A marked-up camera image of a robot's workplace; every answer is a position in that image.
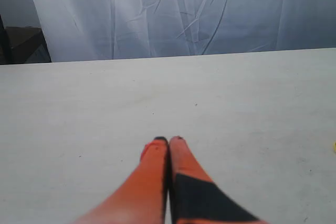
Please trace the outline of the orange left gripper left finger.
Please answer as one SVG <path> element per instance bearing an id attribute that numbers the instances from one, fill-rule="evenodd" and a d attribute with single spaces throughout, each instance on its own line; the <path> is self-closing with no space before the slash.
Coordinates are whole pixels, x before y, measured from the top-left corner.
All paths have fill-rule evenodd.
<path id="1" fill-rule="evenodd" d="M 74 223 L 164 223 L 169 147 L 159 136 L 143 149 L 139 165 L 107 199 Z"/>

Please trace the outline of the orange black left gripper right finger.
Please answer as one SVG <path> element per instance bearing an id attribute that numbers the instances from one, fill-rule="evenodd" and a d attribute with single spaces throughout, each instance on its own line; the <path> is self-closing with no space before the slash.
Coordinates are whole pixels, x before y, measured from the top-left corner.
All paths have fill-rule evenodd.
<path id="1" fill-rule="evenodd" d="M 229 198 L 207 175 L 180 136 L 170 143 L 173 223 L 266 223 Z"/>

